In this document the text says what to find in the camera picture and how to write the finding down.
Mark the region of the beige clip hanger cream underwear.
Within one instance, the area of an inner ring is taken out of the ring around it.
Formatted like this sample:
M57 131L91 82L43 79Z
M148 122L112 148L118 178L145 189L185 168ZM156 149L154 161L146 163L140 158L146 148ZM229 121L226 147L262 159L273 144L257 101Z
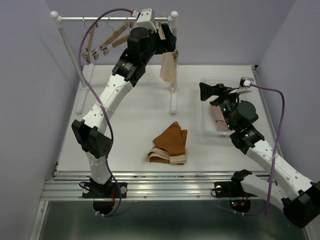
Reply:
M177 37L175 35L176 28L170 27L168 22L158 22L158 34L160 44L156 54L162 55L167 52L173 52L176 48Z

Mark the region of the cream yellow underwear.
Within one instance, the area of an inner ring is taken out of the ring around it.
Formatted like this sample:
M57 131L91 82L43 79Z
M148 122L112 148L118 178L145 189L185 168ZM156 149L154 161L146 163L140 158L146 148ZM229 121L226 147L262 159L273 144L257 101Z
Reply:
M173 52L166 52L160 55L161 68L159 77L171 84L172 91L178 91L177 71L178 71L179 51L175 49Z

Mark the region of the brown orange underwear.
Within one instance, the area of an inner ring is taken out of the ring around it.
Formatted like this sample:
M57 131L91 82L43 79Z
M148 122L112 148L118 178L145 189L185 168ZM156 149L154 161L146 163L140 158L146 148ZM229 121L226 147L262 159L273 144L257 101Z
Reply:
M187 162L186 141L188 131L177 121L153 140L153 148L145 156L149 163L184 165Z

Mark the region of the beige clip hanger brown underwear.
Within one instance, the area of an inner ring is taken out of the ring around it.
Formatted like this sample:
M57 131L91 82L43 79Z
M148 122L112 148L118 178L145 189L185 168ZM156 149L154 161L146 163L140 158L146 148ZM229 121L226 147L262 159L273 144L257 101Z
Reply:
M125 43L130 35L130 33L125 34L126 30L131 30L134 26L134 22L125 22L117 30L115 30L109 37L106 38L100 45L100 50L103 52L103 55L106 56L109 54L110 46L116 48L123 43Z

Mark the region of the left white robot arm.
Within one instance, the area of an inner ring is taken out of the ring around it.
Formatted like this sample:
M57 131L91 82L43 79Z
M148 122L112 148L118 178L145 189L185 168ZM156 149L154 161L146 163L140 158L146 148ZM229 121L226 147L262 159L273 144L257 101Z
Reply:
M161 56L160 78L171 83L174 92L178 90L179 52L176 43L177 29L167 23L155 31L142 26L133 28L127 38L127 47L112 69L102 94L95 95L96 103L81 120L72 122L72 131L88 158L91 172L89 181L79 184L83 198L123 196L120 186L113 182L114 176L107 160L114 136L106 136L105 132L112 129L111 117L145 74L146 66L154 55Z

